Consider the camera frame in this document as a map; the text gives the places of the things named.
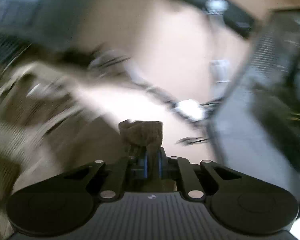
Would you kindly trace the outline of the brown polka dot knit sweater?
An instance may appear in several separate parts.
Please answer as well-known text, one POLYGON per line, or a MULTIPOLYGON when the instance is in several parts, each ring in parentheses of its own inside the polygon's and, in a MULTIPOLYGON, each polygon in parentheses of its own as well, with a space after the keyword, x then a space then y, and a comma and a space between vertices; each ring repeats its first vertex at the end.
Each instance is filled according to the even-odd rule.
POLYGON ((158 152, 162 146, 162 122, 125 120, 119 123, 119 132, 128 156, 148 154, 148 178, 159 179, 158 152))

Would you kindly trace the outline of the black computer monitor right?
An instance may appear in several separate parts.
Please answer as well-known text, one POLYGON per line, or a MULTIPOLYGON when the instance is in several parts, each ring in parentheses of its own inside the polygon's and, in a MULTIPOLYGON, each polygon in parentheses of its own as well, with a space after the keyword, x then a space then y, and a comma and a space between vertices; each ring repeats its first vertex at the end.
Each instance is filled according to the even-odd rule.
POLYGON ((218 163, 300 200, 300 8, 270 14, 208 131, 218 163))

